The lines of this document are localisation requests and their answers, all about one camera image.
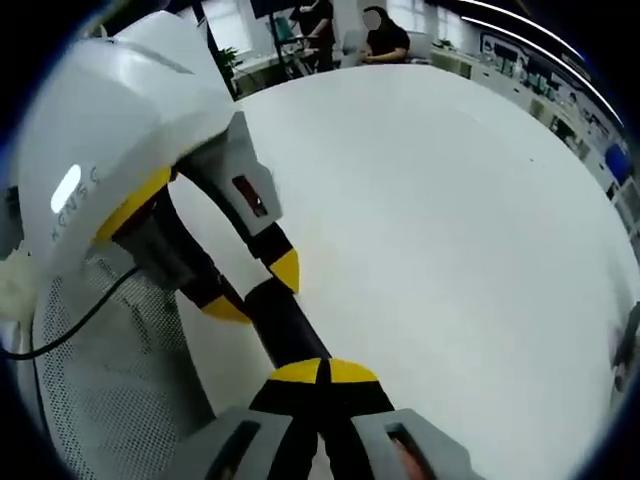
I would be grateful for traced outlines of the person's left hand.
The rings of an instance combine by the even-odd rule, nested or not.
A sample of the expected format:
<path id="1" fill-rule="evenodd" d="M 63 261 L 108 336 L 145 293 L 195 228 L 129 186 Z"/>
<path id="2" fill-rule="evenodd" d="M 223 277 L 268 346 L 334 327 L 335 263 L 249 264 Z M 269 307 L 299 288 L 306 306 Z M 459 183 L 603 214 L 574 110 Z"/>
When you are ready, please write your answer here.
<path id="1" fill-rule="evenodd" d="M 33 258 L 13 251 L 1 261 L 1 321 L 29 322 L 35 312 L 40 276 Z"/>

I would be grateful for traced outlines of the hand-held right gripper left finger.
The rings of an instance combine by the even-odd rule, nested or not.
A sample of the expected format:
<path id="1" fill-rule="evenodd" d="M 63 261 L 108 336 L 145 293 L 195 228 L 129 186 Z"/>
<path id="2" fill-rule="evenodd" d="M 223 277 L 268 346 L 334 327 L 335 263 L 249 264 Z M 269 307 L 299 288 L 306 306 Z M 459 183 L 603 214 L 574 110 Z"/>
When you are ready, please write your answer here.
<path id="1" fill-rule="evenodd" d="M 215 454 L 207 479 L 307 479 L 330 429 L 330 360 L 276 369 Z"/>

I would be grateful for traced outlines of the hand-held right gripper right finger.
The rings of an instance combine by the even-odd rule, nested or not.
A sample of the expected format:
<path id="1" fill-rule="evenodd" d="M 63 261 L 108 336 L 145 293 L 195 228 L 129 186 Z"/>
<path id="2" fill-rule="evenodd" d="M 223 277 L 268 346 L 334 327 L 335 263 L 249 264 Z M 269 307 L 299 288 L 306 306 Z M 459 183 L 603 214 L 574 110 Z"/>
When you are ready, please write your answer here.
<path id="1" fill-rule="evenodd" d="M 410 408 L 376 375 L 336 358 L 319 365 L 319 433 L 336 479 L 479 479 L 469 451 Z"/>

